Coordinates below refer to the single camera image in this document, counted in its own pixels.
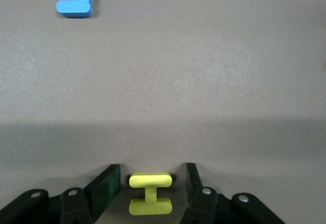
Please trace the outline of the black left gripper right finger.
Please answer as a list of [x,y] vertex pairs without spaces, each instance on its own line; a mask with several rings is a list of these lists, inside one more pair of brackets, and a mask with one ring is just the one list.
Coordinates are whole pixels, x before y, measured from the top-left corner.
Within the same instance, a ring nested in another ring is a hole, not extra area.
[[186,191],[188,207],[181,223],[284,223],[250,193],[237,193],[228,199],[204,186],[195,163],[186,164]]

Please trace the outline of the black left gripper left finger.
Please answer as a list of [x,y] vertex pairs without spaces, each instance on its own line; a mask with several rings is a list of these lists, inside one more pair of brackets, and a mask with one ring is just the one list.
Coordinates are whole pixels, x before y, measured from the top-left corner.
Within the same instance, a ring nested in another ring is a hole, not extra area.
[[1,209],[1,223],[95,223],[119,192],[120,166],[111,164],[84,188],[22,193]]

